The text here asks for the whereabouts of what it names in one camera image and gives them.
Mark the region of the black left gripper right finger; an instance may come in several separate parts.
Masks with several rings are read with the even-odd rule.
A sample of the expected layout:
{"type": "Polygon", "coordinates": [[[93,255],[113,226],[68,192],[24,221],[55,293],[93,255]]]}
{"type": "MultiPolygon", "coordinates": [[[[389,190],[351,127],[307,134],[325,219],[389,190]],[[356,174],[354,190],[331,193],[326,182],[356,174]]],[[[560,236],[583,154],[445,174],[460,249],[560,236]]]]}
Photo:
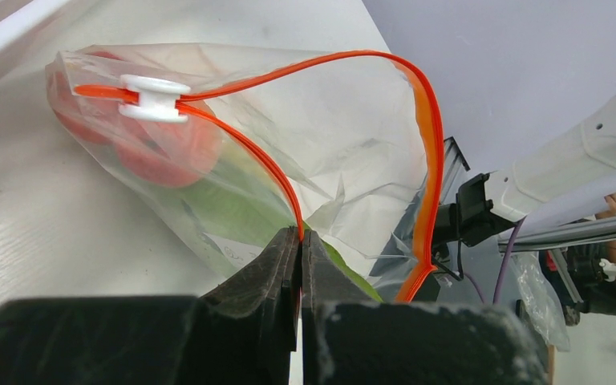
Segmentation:
{"type": "Polygon", "coordinates": [[[499,306],[381,303],[329,258],[315,231],[302,243],[306,384],[545,384],[533,337],[499,306]]]}

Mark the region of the pink peach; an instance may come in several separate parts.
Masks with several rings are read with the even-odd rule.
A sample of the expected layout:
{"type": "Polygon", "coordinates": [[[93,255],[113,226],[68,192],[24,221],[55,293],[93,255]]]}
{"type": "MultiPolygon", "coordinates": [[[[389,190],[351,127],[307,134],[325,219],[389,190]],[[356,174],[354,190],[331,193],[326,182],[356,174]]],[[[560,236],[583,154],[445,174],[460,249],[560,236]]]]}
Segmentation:
{"type": "Polygon", "coordinates": [[[183,124],[120,117],[124,137],[113,148],[119,162],[142,180],[183,188],[211,172],[224,144],[222,130],[201,117],[183,124]]]}

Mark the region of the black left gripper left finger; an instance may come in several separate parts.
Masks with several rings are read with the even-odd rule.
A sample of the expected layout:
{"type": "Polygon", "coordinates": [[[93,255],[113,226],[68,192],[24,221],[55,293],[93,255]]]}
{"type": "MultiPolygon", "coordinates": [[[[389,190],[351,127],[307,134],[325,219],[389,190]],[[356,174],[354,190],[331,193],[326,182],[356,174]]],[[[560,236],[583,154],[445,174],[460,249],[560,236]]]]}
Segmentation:
{"type": "Polygon", "coordinates": [[[280,229],[207,294],[23,298],[0,305],[0,384],[286,384],[300,233],[280,229]]]}

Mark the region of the white plastic bin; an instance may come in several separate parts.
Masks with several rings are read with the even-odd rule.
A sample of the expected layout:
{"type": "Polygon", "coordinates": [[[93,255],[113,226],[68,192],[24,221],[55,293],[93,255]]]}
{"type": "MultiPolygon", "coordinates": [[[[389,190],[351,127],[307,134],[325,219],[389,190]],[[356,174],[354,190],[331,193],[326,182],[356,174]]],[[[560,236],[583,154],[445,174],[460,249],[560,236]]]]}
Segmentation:
{"type": "Polygon", "coordinates": [[[0,78],[78,1],[0,1],[0,78]]]}

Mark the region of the red tomato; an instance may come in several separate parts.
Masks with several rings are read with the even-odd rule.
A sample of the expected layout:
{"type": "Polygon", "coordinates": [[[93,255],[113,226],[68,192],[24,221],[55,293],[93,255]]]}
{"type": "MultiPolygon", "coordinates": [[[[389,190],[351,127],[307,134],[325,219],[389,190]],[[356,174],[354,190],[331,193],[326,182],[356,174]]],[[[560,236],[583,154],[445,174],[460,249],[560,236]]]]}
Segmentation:
{"type": "Polygon", "coordinates": [[[118,112],[114,100],[81,98],[72,94],[61,59],[46,65],[47,101],[58,121],[78,140],[109,145],[117,133],[140,126],[118,112]]]}

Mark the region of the green leaf vegetable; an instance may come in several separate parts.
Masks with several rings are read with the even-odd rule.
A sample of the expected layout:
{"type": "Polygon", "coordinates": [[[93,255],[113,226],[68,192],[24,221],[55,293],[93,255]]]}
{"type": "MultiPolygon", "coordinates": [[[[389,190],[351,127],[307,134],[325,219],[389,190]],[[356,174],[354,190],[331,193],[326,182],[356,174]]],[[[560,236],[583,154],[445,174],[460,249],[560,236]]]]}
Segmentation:
{"type": "Polygon", "coordinates": [[[297,224],[264,172],[219,165],[212,178],[180,189],[179,199],[191,221],[186,245],[225,278],[256,258],[278,230],[297,224]]]}

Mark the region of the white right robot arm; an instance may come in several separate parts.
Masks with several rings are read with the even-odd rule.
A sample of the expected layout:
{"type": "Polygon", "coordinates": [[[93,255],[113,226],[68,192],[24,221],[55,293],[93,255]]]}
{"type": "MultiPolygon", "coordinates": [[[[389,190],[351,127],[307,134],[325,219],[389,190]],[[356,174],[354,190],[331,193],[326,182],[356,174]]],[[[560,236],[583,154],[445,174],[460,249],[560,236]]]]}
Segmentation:
{"type": "Polygon", "coordinates": [[[464,182],[441,205],[432,244],[474,246],[542,205],[616,176],[616,95],[590,117],[506,168],[464,182]]]}

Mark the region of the clear zip top bag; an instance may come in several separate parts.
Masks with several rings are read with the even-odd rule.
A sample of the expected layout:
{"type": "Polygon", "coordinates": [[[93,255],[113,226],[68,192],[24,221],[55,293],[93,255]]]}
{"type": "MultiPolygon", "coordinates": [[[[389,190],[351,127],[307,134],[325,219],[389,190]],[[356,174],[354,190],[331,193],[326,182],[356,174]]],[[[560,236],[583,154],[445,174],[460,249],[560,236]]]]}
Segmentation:
{"type": "MultiPolygon", "coordinates": [[[[199,180],[219,165],[264,172],[294,215],[290,227],[315,231],[372,298],[409,302],[434,271],[444,128],[428,77],[406,59],[204,43],[91,46],[55,59],[73,95],[114,100],[126,118],[216,124],[221,154],[199,180]]],[[[114,142],[76,140],[185,243],[182,188],[134,175],[114,142]]]]}

